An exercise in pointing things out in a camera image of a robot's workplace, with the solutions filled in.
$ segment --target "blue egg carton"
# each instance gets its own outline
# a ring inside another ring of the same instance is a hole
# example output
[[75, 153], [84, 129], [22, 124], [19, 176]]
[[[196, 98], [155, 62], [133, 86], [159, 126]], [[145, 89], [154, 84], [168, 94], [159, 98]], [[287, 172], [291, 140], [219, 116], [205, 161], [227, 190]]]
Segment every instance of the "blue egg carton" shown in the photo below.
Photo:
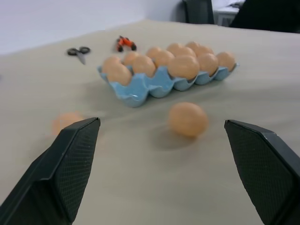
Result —
[[150, 94], [155, 98], [163, 98], [167, 96], [174, 88], [179, 91], [188, 90], [193, 84], [205, 85], [212, 80], [222, 81], [232, 72], [228, 71], [227, 67], [219, 67], [213, 76], [209, 76], [208, 72], [200, 71], [193, 80], [186, 78], [169, 76], [167, 67], [157, 68], [153, 77], [147, 77], [145, 73], [134, 74], [128, 86], [123, 86], [118, 82], [109, 82], [107, 74], [101, 72], [102, 67], [98, 67], [98, 72], [103, 80], [105, 80], [114, 90], [118, 99], [130, 107], [139, 107], [147, 99]]

